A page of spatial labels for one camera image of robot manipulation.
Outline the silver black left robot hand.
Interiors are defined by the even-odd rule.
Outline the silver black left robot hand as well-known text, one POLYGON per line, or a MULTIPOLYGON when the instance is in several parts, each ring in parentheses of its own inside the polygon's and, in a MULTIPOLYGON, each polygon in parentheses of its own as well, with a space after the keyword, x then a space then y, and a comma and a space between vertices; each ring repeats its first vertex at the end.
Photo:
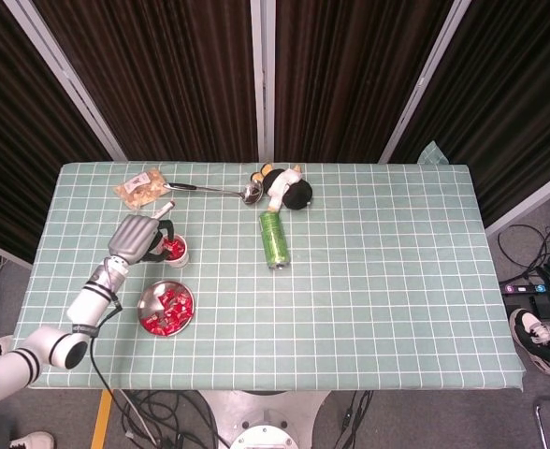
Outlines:
POLYGON ((164 262, 168 258, 168 250, 153 252, 164 238, 162 229, 167 232, 169 239, 174 239, 174 225, 171 221, 129 214, 109 241, 109 254, 120 257, 130 266, 139 262, 164 262))

